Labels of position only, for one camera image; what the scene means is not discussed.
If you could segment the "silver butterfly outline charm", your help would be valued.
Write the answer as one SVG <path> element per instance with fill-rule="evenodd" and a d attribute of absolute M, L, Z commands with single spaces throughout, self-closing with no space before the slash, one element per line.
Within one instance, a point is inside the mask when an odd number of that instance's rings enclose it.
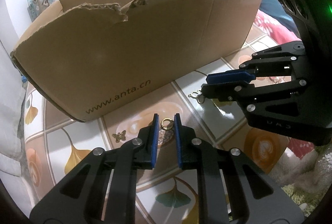
<path fill-rule="evenodd" d="M 201 90 L 192 91 L 188 94 L 188 97 L 196 100 L 198 104 L 203 104 L 205 102 L 205 96 L 202 94 Z"/>

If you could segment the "gold ring pendant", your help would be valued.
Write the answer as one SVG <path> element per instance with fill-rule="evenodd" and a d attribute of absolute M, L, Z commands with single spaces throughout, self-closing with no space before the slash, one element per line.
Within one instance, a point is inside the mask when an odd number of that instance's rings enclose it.
<path fill-rule="evenodd" d="M 175 137 L 174 121 L 171 118 L 163 118 L 160 123 L 160 130 L 158 134 L 158 147 L 165 146 L 171 142 Z"/>

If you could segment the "patterned tile table cover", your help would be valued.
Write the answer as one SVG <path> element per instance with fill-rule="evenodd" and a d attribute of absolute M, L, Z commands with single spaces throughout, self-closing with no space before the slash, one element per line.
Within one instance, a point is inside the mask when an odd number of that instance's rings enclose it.
<path fill-rule="evenodd" d="M 205 78 L 276 46 L 253 26 L 242 48 L 87 123 L 28 85 L 25 151 L 32 223 L 301 223 L 269 178 L 289 139 L 250 127 Z"/>

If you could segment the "pink floral blanket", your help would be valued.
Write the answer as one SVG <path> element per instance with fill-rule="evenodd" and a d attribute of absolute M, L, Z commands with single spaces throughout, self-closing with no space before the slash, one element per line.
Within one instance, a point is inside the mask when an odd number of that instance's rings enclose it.
<path fill-rule="evenodd" d="M 278 45 L 289 43 L 291 41 L 300 41 L 294 32 L 289 31 L 278 20 L 258 10 L 255 16 L 254 24 L 267 34 Z"/>

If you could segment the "gold butterfly charm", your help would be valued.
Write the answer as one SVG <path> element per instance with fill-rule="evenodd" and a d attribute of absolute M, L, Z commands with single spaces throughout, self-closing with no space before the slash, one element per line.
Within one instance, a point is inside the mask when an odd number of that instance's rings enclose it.
<path fill-rule="evenodd" d="M 123 130 L 118 133 L 113 133 L 112 137 L 114 138 L 116 143 L 120 143 L 121 141 L 126 141 L 126 130 Z"/>

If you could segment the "blue plush pillow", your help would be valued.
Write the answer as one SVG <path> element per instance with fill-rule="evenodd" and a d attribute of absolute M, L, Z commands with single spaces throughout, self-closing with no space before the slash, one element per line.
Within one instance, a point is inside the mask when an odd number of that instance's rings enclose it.
<path fill-rule="evenodd" d="M 280 24 L 294 33 L 296 37 L 299 37 L 295 22 L 291 16 L 285 12 L 282 4 L 278 0 L 262 0 L 259 10 L 276 19 Z"/>

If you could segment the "brown cardboard box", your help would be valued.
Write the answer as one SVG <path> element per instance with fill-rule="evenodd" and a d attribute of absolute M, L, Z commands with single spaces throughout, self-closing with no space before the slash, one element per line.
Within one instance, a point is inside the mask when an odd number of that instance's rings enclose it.
<path fill-rule="evenodd" d="M 70 118 L 97 119 L 240 48 L 261 0 L 56 0 L 11 57 Z"/>

